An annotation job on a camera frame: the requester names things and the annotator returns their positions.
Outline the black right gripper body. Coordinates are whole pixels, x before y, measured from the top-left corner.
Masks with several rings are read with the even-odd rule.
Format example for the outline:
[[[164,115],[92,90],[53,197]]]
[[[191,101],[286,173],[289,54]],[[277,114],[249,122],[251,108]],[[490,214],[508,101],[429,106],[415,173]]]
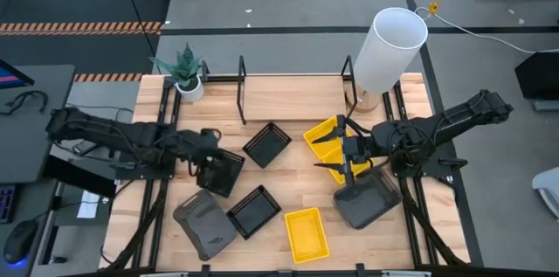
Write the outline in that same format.
[[[365,179],[380,180],[380,169],[375,167],[373,163],[370,168],[354,177],[351,164],[361,164],[369,161],[373,155],[380,154],[379,132],[380,126],[375,125],[369,131],[368,136],[345,136],[347,126],[360,130],[360,126],[353,120],[344,115],[339,116],[339,126],[342,129],[342,174],[344,175],[345,184],[352,186],[355,180],[364,183]]]

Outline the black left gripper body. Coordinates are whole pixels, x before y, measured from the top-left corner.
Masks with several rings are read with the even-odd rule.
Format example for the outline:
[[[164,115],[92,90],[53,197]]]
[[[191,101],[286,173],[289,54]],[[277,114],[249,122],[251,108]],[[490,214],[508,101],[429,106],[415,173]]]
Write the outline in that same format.
[[[191,177],[200,175],[216,157],[221,157],[218,154],[218,143],[222,136],[219,129],[202,128],[198,136],[189,140],[191,147],[187,151],[187,161]]]

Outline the black slotted plastic basket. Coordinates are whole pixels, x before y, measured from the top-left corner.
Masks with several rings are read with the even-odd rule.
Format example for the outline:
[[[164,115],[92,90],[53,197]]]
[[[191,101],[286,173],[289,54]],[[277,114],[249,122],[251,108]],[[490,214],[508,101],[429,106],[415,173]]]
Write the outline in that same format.
[[[197,173],[197,185],[221,197],[228,198],[244,163],[243,156],[218,149],[217,158],[208,161]]]
[[[261,168],[266,168],[292,141],[275,123],[267,123],[242,150]]]
[[[248,240],[281,211],[266,187],[259,185],[228,210],[226,216],[241,237]]]

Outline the snake plant in white pot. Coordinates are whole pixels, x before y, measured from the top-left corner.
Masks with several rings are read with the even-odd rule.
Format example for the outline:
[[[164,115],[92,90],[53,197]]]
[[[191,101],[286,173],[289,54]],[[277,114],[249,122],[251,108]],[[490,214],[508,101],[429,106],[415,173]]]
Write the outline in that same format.
[[[203,97],[204,85],[198,75],[201,68],[200,58],[194,56],[189,44],[186,44],[181,52],[176,53],[175,64],[166,63],[155,57],[151,57],[150,61],[169,73],[177,92],[186,101],[195,102]]]

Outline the white shade wooden base lamp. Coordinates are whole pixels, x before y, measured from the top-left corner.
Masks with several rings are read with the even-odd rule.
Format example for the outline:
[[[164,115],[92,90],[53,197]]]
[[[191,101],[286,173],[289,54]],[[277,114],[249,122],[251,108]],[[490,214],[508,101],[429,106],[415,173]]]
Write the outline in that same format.
[[[427,25],[417,13],[399,7],[380,10],[352,67],[355,86],[346,92],[350,108],[358,113],[375,109],[427,38]]]

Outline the grey desk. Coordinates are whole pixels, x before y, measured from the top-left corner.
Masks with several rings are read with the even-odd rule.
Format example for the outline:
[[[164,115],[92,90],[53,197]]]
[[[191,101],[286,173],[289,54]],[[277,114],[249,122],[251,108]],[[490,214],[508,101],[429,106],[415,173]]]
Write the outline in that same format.
[[[40,178],[52,147],[45,131],[51,111],[65,106],[75,74],[71,65],[20,66],[18,70],[35,83],[30,87],[0,89],[0,111],[7,111],[8,101],[30,90],[44,91],[49,102],[45,111],[39,113],[42,99],[29,97],[14,114],[0,115],[0,184],[27,184]]]

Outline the black hazard striped floor mat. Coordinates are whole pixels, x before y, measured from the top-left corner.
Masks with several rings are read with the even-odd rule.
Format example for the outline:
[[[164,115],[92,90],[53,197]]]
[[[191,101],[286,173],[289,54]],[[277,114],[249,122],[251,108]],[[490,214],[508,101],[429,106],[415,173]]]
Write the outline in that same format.
[[[75,67],[77,82],[153,72],[170,0],[0,0],[0,59]]]

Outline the black box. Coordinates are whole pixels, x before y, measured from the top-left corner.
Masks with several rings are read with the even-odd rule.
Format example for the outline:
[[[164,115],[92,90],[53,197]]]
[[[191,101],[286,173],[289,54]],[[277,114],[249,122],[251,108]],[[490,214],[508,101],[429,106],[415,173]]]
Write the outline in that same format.
[[[559,52],[537,52],[515,69],[524,98],[559,100]]]

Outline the computer monitor pink screen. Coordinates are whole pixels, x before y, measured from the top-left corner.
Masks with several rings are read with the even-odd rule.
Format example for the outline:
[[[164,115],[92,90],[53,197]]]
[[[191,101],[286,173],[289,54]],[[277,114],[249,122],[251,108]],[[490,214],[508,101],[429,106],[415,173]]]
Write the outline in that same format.
[[[0,59],[0,89],[30,87],[35,81],[17,68]]]

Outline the black keyboard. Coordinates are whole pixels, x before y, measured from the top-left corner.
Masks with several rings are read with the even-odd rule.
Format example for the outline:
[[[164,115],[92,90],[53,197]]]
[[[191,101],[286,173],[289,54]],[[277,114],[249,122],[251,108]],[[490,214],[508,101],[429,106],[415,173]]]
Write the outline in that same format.
[[[17,184],[0,184],[0,225],[9,224],[12,221],[18,192]]]

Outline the black computer mouse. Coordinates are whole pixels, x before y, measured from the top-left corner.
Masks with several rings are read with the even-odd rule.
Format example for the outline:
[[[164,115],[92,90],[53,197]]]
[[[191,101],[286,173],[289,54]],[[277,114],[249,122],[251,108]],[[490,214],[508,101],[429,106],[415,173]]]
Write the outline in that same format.
[[[3,258],[8,264],[15,265],[29,254],[37,231],[38,222],[33,219],[22,221],[14,227],[3,249]]]

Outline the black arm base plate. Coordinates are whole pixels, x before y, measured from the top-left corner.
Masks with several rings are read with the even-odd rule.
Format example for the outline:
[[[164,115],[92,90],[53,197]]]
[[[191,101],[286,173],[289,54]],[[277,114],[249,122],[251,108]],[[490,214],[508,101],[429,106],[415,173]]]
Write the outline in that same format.
[[[399,152],[390,157],[392,172],[395,177],[450,177],[456,170],[468,164],[466,159],[457,158],[449,142],[437,146],[434,153],[418,162],[407,162],[404,153]]]
[[[155,170],[146,166],[137,166],[132,169],[123,166],[113,166],[114,178],[119,180],[169,180],[175,175],[175,170],[170,167],[166,170]]]

